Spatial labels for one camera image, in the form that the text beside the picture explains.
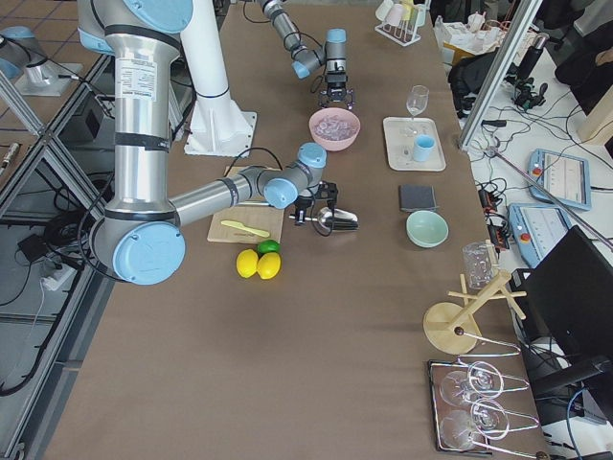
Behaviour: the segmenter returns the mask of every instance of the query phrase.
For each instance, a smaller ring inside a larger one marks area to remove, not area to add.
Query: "blue joint cap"
[[[296,201],[298,189],[287,179],[275,177],[264,186],[264,198],[277,209],[285,209]]]
[[[294,68],[294,72],[296,72],[296,75],[300,80],[305,79],[310,75],[310,71],[307,69],[307,67],[297,60],[294,60],[291,63],[291,66]]]
[[[115,56],[113,49],[108,46],[108,43],[102,38],[98,38],[95,35],[88,34],[86,31],[79,29],[79,39],[80,44],[90,51]]]
[[[7,27],[5,30],[0,31],[0,34],[7,38],[34,38],[34,33],[25,26],[12,26]]]
[[[192,20],[192,0],[124,0],[141,21],[163,34],[178,34]]]
[[[19,67],[14,65],[12,62],[8,62],[6,59],[2,59],[0,57],[0,72],[2,72],[7,79],[14,79],[19,74],[21,74],[21,70]]]
[[[330,43],[345,43],[347,41],[347,33],[345,29],[330,29],[326,33],[326,41]]]
[[[307,142],[298,150],[298,159],[311,168],[324,168],[328,153],[319,144]]]
[[[185,240],[168,222],[149,222],[128,232],[113,253],[113,269],[135,285],[154,285],[168,279],[183,262]]]

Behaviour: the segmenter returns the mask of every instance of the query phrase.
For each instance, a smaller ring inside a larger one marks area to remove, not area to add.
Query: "yellow knife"
[[[270,236],[270,232],[267,230],[248,227],[244,223],[238,222],[236,220],[222,220],[220,223],[221,225],[225,225],[226,227],[232,227],[238,230],[242,230],[244,232],[253,233],[254,235],[258,235],[259,237],[268,238]]]

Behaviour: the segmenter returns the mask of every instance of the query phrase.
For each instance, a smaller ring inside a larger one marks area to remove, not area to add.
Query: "wooden cutting board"
[[[234,167],[228,175],[233,175],[244,167]],[[251,201],[264,202],[264,198],[258,196]],[[238,230],[237,228],[221,225],[222,220],[236,220],[244,223],[248,227],[267,230],[270,237],[263,238],[258,235]],[[224,209],[213,214],[211,227],[209,227],[209,242],[242,242],[246,244],[258,244],[264,240],[274,240],[281,242],[281,232],[284,225],[284,210],[273,208],[272,206],[238,205]]]

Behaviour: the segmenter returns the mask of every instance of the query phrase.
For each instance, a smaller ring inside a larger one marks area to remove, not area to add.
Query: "computer monitor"
[[[574,226],[525,285],[531,309],[571,363],[545,378],[547,384],[582,381],[613,423],[613,267]],[[536,387],[546,388],[535,384],[535,393]]]

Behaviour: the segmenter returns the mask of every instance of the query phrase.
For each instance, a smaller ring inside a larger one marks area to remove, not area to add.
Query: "white cup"
[[[393,27],[398,27],[402,21],[404,15],[404,7],[400,3],[396,3],[392,6],[390,11],[385,16],[385,23]]]
[[[390,12],[393,5],[394,0],[383,0],[375,11],[376,18],[381,22],[385,21],[385,16]]]
[[[413,143],[413,160],[420,162],[426,161],[430,158],[435,146],[436,141],[434,137],[428,136],[427,134],[420,134],[415,138],[415,142]]]
[[[413,7],[413,14],[411,16],[411,26],[413,27],[421,27],[425,24],[425,16],[427,14],[427,9],[425,5],[416,5]]]

